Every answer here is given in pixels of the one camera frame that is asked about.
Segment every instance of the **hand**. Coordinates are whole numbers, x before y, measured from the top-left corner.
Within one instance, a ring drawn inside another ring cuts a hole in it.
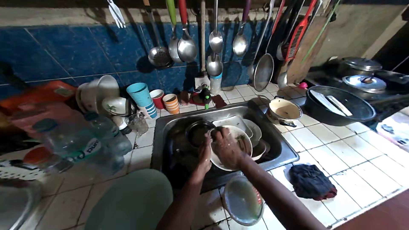
[[[230,168],[240,168],[240,163],[247,154],[241,151],[237,140],[230,134],[230,130],[222,127],[221,131],[214,133],[214,136],[216,144],[212,146],[220,161]]]
[[[210,137],[207,133],[204,134],[206,140],[199,147],[199,164],[198,169],[206,174],[211,168],[211,152],[210,152]]]

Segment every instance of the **kitchen sink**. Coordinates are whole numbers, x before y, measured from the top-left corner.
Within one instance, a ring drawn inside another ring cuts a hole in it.
[[[156,120],[151,166],[163,172],[173,189],[181,189],[198,163],[198,150],[193,148],[185,136],[186,128],[198,120],[215,121],[239,115],[256,123],[262,139],[270,145],[270,151],[256,161],[264,170],[271,170],[299,159],[298,154],[281,136],[280,131],[268,120],[253,101],[246,101],[172,116]],[[206,174],[202,192],[225,185],[240,171],[224,171],[212,165]]]

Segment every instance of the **white tile countertop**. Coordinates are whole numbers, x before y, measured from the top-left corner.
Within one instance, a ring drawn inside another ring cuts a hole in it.
[[[268,99],[275,95],[295,99],[305,96],[305,90],[289,85],[279,91],[269,84],[263,92],[248,85],[224,88],[222,98],[228,104],[253,100],[265,109]],[[204,109],[203,106],[181,106],[185,113]],[[170,115],[159,111],[160,116]],[[152,155],[155,120],[148,120],[149,131],[139,138],[128,134],[135,148],[125,155],[123,170],[109,178],[68,178],[64,174],[47,176],[41,180],[43,198],[22,226],[22,230],[82,230],[94,205],[115,181],[134,170],[149,168]],[[276,126],[283,137],[299,154],[293,164],[317,165],[336,186],[336,197],[324,201],[299,198],[325,226],[336,226],[393,197],[409,185],[409,153],[373,132],[361,123],[345,127],[321,124],[303,115],[296,128]],[[293,165],[275,168],[270,173],[294,191],[285,172]],[[268,206],[263,219],[252,227],[237,224],[222,205],[224,188],[200,195],[192,230],[283,230]]]

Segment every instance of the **dish rag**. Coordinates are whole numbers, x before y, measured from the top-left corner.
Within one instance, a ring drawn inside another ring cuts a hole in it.
[[[316,165],[294,165],[289,174],[298,197],[320,201],[337,195],[335,186]]]

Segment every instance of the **orange striped cup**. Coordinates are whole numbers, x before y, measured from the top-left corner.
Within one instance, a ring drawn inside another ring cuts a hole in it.
[[[171,114],[179,112],[178,96],[176,94],[167,94],[162,98],[165,103],[166,110]]]

